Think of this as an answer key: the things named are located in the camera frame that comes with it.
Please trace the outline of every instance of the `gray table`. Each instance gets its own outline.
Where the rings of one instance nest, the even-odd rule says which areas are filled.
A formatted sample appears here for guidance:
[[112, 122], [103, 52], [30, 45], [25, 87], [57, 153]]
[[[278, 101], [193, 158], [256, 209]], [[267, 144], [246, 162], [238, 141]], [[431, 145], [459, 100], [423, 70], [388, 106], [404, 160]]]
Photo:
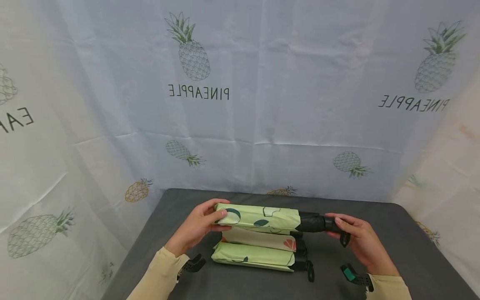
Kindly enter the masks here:
[[[124, 300], [142, 278], [150, 261], [175, 232], [190, 211], [211, 198], [233, 204], [290, 207], [325, 214], [344, 213], [372, 225], [410, 289], [413, 300], [478, 300], [465, 281], [430, 242], [408, 213], [397, 204], [327, 200], [232, 192], [167, 190], [148, 219], [102, 300]], [[340, 266], [352, 263], [358, 273], [364, 267], [348, 249], [324, 233], [306, 233], [315, 282], [306, 272], [285, 273], [214, 263], [209, 257], [220, 240], [210, 233], [188, 255], [201, 253], [207, 263], [198, 273], [183, 273], [169, 299], [364, 299], [363, 287], [346, 281]]]

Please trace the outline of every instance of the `yellow pineapple drawing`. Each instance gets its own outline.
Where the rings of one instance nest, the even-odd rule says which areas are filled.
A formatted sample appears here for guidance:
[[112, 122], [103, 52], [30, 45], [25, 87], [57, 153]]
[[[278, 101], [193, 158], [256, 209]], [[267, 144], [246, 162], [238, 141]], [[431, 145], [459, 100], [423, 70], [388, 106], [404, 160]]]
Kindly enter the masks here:
[[148, 195], [148, 187], [152, 185], [151, 180], [142, 178], [140, 181], [132, 184], [125, 192], [125, 201], [138, 202]]
[[432, 243], [434, 243], [437, 246], [440, 246], [440, 243], [438, 241], [440, 239], [440, 233], [438, 231], [431, 231], [420, 222], [417, 222], [417, 225], [420, 226], [420, 228], [423, 230], [423, 232], [425, 232], [425, 234], [429, 237]]
[[287, 186], [286, 189], [278, 189], [274, 191], [269, 191], [267, 195], [276, 195], [276, 196], [290, 196], [292, 194], [295, 194], [297, 190], [295, 190], [291, 186]]

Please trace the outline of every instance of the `orange flower print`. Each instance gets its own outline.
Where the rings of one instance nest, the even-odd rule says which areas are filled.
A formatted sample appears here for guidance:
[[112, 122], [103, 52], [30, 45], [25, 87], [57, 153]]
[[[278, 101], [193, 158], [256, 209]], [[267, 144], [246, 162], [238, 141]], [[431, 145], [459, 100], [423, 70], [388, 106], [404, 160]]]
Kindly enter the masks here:
[[283, 244], [285, 247], [292, 249], [293, 251], [297, 250], [297, 241], [295, 240], [287, 239], [285, 242], [283, 242]]

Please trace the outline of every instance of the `person's right hand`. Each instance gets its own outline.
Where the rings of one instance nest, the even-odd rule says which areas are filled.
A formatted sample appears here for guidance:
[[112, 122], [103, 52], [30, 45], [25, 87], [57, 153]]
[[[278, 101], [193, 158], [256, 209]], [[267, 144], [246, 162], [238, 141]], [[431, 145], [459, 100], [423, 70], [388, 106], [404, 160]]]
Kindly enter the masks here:
[[[348, 244], [358, 260], [372, 275], [400, 276], [387, 251], [378, 239], [375, 231], [366, 221], [343, 214], [328, 213], [335, 217], [338, 227], [351, 234]], [[327, 232], [331, 237], [340, 238], [340, 234]]]

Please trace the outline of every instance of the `black umbrella handle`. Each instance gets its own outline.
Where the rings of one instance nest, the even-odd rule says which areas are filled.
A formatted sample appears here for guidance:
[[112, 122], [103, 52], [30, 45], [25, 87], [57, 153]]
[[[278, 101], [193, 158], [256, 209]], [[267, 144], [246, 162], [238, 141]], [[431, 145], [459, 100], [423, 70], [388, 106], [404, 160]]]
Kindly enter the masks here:
[[340, 234], [340, 244], [347, 247], [350, 242], [351, 235], [348, 232], [341, 230], [335, 223], [335, 218], [332, 216], [322, 216], [318, 213], [300, 212], [300, 225], [295, 229], [301, 232], [322, 232], [331, 231]]

